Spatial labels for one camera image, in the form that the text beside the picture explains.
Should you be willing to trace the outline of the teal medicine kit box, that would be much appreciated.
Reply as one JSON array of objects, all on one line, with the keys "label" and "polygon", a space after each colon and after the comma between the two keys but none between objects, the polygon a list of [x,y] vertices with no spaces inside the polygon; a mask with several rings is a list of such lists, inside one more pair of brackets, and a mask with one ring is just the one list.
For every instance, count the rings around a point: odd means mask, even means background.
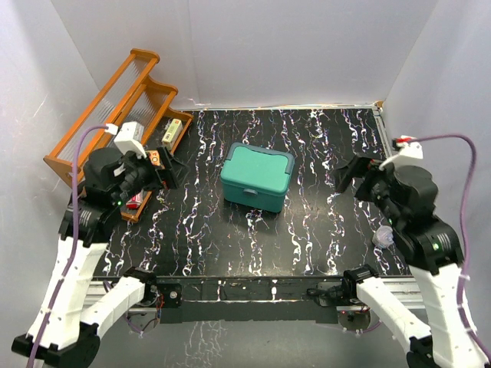
[{"label": "teal medicine kit box", "polygon": [[291,153],[234,143],[220,173],[223,197],[229,202],[279,213],[294,165]]}]

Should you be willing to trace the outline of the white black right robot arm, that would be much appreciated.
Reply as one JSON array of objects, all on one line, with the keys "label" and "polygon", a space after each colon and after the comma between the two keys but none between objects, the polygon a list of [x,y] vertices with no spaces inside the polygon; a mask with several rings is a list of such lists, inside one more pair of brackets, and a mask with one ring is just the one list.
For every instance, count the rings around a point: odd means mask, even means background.
[{"label": "white black right robot arm", "polygon": [[334,171],[336,191],[344,192],[354,178],[362,180],[356,199],[374,203],[389,221],[428,321],[408,310],[368,265],[344,272],[343,298],[367,305],[379,317],[410,367],[488,367],[489,353],[473,339],[470,321],[461,317],[468,309],[459,286],[465,258],[455,230],[434,213],[438,188],[432,175],[419,166],[356,155]]}]

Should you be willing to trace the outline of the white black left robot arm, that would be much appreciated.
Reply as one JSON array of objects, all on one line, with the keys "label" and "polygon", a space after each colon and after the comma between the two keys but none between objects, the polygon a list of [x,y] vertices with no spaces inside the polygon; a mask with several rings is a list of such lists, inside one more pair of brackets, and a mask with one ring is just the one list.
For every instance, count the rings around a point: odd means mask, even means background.
[{"label": "white black left robot arm", "polygon": [[113,147],[94,150],[74,187],[58,230],[58,253],[51,280],[34,323],[12,342],[12,352],[51,367],[88,367],[105,333],[135,304],[159,298],[157,277],[128,269],[97,302],[84,302],[99,259],[106,251],[120,209],[136,194],[177,189],[188,165],[168,149],[137,154]]}]

